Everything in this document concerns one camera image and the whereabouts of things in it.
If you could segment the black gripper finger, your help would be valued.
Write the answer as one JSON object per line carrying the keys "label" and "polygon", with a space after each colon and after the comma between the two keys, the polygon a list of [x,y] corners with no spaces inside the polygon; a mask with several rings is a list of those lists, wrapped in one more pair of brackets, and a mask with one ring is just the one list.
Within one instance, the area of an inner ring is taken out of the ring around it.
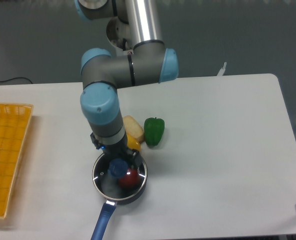
{"label": "black gripper finger", "polygon": [[143,162],[143,158],[140,152],[136,149],[127,149],[127,163],[130,167],[139,168]]}
{"label": "black gripper finger", "polygon": [[96,139],[96,137],[95,137],[95,135],[94,135],[93,132],[90,134],[90,138],[91,138],[91,142],[92,142],[92,144],[95,146],[95,148],[96,148],[97,150],[99,150],[99,149],[102,147],[102,145],[101,145],[101,143]]}

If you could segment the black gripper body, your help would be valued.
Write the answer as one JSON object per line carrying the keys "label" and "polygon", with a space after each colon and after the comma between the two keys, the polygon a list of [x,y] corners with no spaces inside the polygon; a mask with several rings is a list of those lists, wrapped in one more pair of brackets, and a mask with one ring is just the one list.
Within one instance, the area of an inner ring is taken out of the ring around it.
{"label": "black gripper body", "polygon": [[115,144],[103,144],[102,142],[97,141],[97,148],[102,150],[99,159],[107,159],[108,161],[111,161],[120,158],[126,161],[128,158],[126,137],[123,137]]}

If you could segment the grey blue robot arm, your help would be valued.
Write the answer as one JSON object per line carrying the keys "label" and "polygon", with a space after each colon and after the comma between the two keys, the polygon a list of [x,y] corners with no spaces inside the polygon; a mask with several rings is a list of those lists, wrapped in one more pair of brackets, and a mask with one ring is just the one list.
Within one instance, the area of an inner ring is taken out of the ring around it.
{"label": "grey blue robot arm", "polygon": [[176,52],[165,47],[153,0],[77,0],[75,7],[88,20],[116,17],[129,27],[130,38],[123,39],[123,46],[130,48],[130,54],[112,57],[101,48],[83,54],[80,103],[92,129],[92,142],[105,158],[120,158],[139,167],[143,159],[127,147],[117,90],[176,79]]}

